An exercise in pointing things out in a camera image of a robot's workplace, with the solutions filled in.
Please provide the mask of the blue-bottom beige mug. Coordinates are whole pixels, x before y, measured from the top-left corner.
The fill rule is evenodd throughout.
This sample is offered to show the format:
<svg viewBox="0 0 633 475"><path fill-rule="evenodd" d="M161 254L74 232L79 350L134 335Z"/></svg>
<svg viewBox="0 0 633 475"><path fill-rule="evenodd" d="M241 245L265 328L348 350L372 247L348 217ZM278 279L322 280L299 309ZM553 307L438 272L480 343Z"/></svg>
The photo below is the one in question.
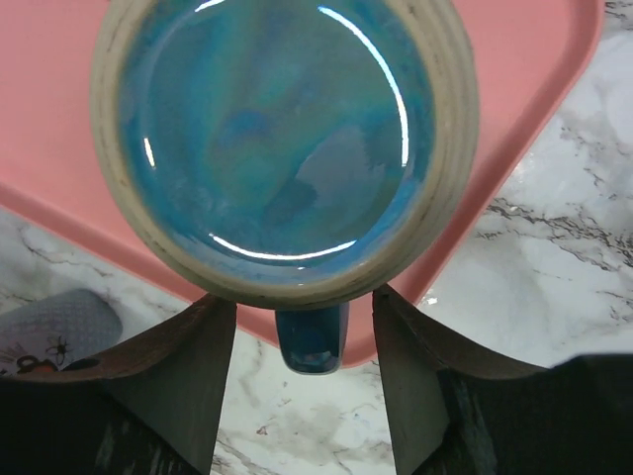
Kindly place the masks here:
<svg viewBox="0 0 633 475"><path fill-rule="evenodd" d="M479 119L450 1L113 1L93 53L126 221L188 281L272 310L303 374L341 366L351 301L445 230Z"/></svg>

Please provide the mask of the small grey-purple mug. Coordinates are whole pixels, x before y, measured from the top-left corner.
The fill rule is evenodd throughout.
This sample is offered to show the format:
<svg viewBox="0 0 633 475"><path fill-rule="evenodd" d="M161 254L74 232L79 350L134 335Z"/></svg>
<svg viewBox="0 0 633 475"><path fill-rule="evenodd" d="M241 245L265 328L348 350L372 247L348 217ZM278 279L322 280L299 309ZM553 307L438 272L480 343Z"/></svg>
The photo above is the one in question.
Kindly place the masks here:
<svg viewBox="0 0 633 475"><path fill-rule="evenodd" d="M108 349L123 325L96 293L78 289L1 315L1 374L51 373Z"/></svg>

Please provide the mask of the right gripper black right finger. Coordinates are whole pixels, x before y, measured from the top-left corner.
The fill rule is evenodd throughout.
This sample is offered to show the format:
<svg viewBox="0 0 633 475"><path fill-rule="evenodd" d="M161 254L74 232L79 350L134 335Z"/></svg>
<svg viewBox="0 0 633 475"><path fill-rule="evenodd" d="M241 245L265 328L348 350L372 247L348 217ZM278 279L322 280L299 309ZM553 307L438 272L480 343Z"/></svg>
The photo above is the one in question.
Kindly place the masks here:
<svg viewBox="0 0 633 475"><path fill-rule="evenodd" d="M372 315L398 474L418 469L441 446L450 426L442 370L484 380L522 378L543 370L438 323L390 286L373 292Z"/></svg>

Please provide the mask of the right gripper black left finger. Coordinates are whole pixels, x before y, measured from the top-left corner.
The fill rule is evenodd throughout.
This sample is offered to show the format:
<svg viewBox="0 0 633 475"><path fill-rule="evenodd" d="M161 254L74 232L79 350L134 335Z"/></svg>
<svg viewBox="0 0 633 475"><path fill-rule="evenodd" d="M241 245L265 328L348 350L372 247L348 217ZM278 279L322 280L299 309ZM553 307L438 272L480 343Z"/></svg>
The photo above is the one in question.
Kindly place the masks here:
<svg viewBox="0 0 633 475"><path fill-rule="evenodd" d="M64 473L209 473L235 330L235 303L205 296L71 364L93 399L63 456Z"/></svg>

